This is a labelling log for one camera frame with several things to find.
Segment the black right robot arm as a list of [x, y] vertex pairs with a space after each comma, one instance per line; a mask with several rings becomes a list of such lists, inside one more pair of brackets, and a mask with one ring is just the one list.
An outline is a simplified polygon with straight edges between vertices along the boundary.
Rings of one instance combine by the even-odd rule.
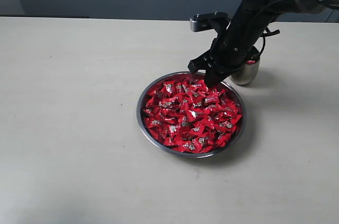
[[269, 24], [287, 13], [319, 14], [326, 8], [338, 10], [338, 0], [242, 0], [233, 17], [222, 12], [197, 14], [190, 19], [193, 32], [215, 30], [211, 47], [188, 64], [190, 73], [205, 71], [204, 82], [216, 86], [227, 77], [237, 85], [247, 85], [258, 72], [263, 50], [259, 38], [277, 35]]

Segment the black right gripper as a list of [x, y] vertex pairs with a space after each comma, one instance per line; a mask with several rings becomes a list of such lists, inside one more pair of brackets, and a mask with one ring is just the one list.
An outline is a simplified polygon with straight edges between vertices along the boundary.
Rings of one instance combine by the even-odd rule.
[[249, 51], [270, 24], [270, 13], [238, 9], [216, 45], [190, 60], [188, 70], [195, 74], [205, 70], [204, 83], [215, 87], [236, 72], [249, 58]]

